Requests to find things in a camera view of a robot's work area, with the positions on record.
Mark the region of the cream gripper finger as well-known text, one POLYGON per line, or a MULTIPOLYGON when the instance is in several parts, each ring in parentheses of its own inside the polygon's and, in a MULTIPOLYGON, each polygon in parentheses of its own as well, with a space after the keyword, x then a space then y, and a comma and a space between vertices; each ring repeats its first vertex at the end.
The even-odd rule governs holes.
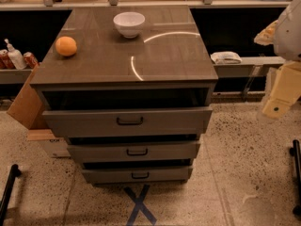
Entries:
POLYGON ((266 76, 261 113, 275 120, 287 113, 301 97, 301 62, 287 61, 266 76))
POLYGON ((272 45, 274 43, 276 28, 277 20, 270 23, 260 33, 258 33, 254 42, 263 46, 272 45))

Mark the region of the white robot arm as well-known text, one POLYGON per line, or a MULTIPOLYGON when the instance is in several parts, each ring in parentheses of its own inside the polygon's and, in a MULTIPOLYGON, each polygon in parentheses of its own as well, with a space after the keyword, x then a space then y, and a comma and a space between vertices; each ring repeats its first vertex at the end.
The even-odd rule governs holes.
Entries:
POLYGON ((274 46, 274 53, 285 59, 277 70, 273 86, 263 97, 261 113, 278 119, 301 97, 301 0, 293 0, 277 20, 264 28, 254 39, 260 45, 274 46))

